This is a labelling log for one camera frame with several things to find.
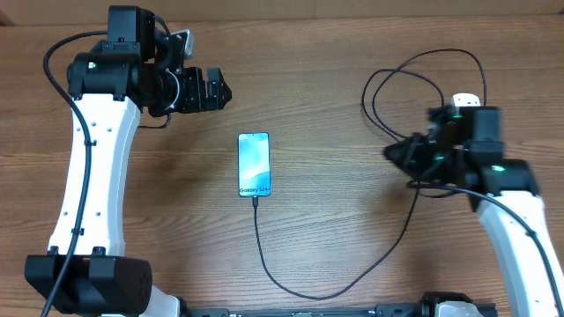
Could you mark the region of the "Samsung Galaxy smartphone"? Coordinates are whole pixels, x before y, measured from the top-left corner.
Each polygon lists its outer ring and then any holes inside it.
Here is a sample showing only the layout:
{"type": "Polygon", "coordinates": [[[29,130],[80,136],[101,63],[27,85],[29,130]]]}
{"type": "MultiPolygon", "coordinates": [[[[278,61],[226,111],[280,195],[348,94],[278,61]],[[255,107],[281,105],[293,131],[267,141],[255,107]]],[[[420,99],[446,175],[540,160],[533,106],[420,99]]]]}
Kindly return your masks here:
{"type": "Polygon", "coordinates": [[[270,135],[267,132],[238,135],[238,186],[241,197],[271,194],[270,135]]]}

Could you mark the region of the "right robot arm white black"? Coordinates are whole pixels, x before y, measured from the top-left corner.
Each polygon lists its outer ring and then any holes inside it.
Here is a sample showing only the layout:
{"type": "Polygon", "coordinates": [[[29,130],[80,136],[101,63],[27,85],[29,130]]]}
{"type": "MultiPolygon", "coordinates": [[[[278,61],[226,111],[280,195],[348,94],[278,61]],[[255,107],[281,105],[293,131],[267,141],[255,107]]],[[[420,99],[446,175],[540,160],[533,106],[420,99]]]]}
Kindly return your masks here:
{"type": "Polygon", "coordinates": [[[563,271],[548,233],[545,204],[522,159],[505,158],[496,107],[428,111],[427,134],[387,146],[384,157],[410,188],[466,194],[490,239],[516,316],[561,316],[563,271]]]}

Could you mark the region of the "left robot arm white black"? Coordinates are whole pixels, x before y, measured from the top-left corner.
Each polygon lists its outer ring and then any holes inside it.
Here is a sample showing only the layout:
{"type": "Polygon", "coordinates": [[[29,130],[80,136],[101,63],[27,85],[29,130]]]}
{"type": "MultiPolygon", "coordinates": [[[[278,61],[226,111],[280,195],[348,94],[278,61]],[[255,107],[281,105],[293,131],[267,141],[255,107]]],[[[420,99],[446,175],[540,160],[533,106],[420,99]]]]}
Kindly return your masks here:
{"type": "Polygon", "coordinates": [[[78,54],[60,94],[73,137],[63,205],[47,253],[26,258],[25,278],[47,309],[80,316],[187,316],[158,289],[148,261],[125,254],[123,197],[142,113],[217,111],[232,98],[217,68],[186,67],[189,30],[170,32],[146,9],[113,5],[98,43],[78,54]]]}

